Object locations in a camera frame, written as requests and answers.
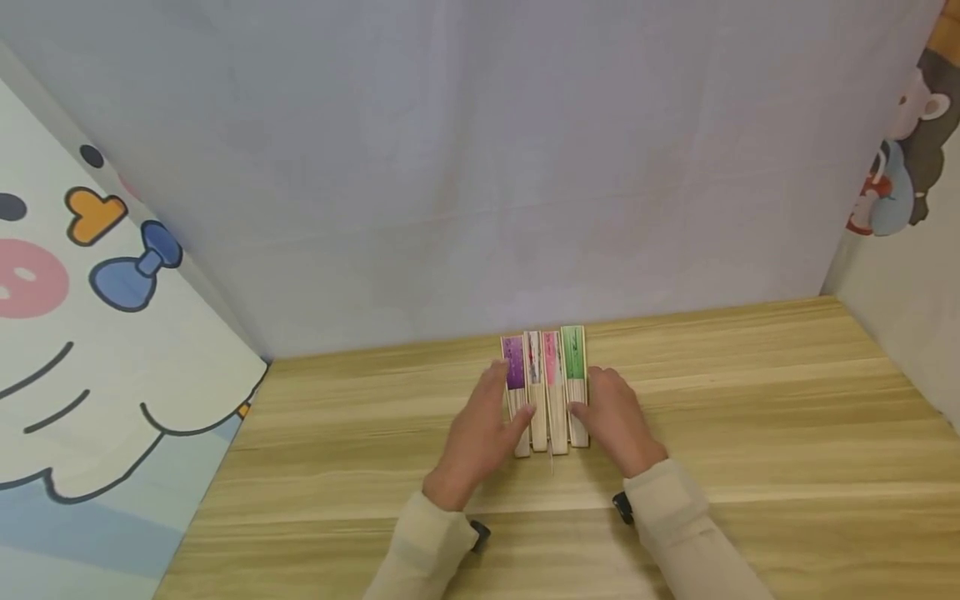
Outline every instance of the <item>cartoon illustration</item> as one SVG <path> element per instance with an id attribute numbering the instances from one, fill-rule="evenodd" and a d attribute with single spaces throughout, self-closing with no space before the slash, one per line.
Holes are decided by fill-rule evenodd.
<path id="1" fill-rule="evenodd" d="M 0 494 L 40 480 L 73 504 L 245 415 L 266 366 L 176 273 L 173 235 L 23 111 L 3 119 L 29 148 L 0 148 Z"/>
<path id="2" fill-rule="evenodd" d="M 156 291 L 160 269 L 176 269 L 183 250 L 167 228 L 157 221 L 141 227 L 143 247 L 139 258 L 109 258 L 90 272 L 90 287 L 113 308 L 137 312 L 147 307 Z"/>
<path id="3" fill-rule="evenodd" d="M 127 205 L 120 198 L 101 198 L 87 187 L 68 190 L 64 201 L 74 214 L 66 234 L 77 246 L 93 246 L 127 216 Z"/>
<path id="4" fill-rule="evenodd" d="M 926 196 L 943 171 L 943 145 L 960 122 L 960 44 L 944 43 L 957 23 L 946 10 L 900 97 L 847 221 L 859 235 L 892 235 L 927 218 Z"/>

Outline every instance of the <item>right hand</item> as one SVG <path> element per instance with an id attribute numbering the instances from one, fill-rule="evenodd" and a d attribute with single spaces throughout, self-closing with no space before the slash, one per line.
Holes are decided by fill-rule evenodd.
<path id="1" fill-rule="evenodd" d="M 584 424 L 625 479 L 667 459 L 666 448 L 654 438 L 634 392 L 613 369 L 590 367 L 589 402 L 570 402 L 570 413 Z"/>

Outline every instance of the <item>white backdrop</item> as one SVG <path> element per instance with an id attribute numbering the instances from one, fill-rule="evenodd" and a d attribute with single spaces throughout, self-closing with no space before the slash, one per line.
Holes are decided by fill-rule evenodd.
<path id="1" fill-rule="evenodd" d="M 8 0 L 0 38 L 286 356 L 816 294 L 940 5 Z"/>

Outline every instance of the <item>cartoon pig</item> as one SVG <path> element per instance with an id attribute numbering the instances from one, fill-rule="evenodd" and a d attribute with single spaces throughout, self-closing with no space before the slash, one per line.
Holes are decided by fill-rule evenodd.
<path id="1" fill-rule="evenodd" d="M 123 482 L 164 436 L 245 406 L 266 367 L 0 85 L 0 493 L 64 503 Z M 19 140 L 15 146 L 10 140 Z"/>

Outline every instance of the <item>beige sleeve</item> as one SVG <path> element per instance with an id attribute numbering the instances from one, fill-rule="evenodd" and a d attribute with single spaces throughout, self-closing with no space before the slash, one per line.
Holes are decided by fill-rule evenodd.
<path id="1" fill-rule="evenodd" d="M 364 600 L 438 600 L 478 537 L 463 513 L 446 513 L 415 493 Z"/>
<path id="2" fill-rule="evenodd" d="M 658 463 L 624 480 L 624 491 L 640 541 L 677 600 L 773 600 L 717 529 L 707 498 L 679 464 Z"/>

